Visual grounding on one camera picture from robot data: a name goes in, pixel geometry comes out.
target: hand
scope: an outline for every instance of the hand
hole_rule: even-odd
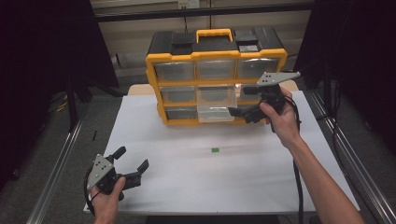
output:
[[[100,192],[96,186],[91,189],[91,197],[96,195],[92,200],[93,208],[95,209],[94,223],[116,223],[117,212],[119,211],[119,195],[125,186],[125,182],[125,177],[120,177],[114,186],[113,192],[109,195],[104,193],[96,195]]]
[[[283,88],[281,88],[281,91],[285,96],[291,98],[291,92]],[[295,112],[291,105],[285,104],[280,115],[267,103],[261,103],[260,109],[269,117],[269,119],[266,119],[266,123],[272,123],[274,125],[276,135],[284,147],[290,148],[291,144],[301,139]]]

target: yellow handle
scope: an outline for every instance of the yellow handle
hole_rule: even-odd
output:
[[[230,37],[230,41],[233,42],[231,29],[212,29],[212,30],[197,30],[196,32],[197,43],[199,43],[200,36],[222,36],[222,35],[227,35],[228,37]]]

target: person's right hand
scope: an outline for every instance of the person's right hand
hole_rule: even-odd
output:
[[[283,88],[281,90],[285,96],[291,98],[291,92]],[[266,119],[266,123],[272,123],[274,125],[276,135],[284,147],[290,148],[293,143],[301,139],[295,112],[291,105],[285,104],[280,115],[267,103],[261,103],[260,109],[269,117],[269,119]]]

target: plastic storage organizer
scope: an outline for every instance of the plastic storage organizer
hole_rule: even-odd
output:
[[[228,107],[258,103],[241,87],[256,85],[264,72],[279,72],[287,52],[272,27],[158,32],[146,58],[148,82],[167,125],[245,123]]]

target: person's left hand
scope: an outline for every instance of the person's left hand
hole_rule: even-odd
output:
[[[94,223],[116,223],[117,212],[119,211],[119,195],[125,186],[125,182],[125,177],[120,177],[114,186],[113,192],[109,195],[100,193],[97,186],[91,189],[91,197],[94,197],[92,200],[95,210]]]

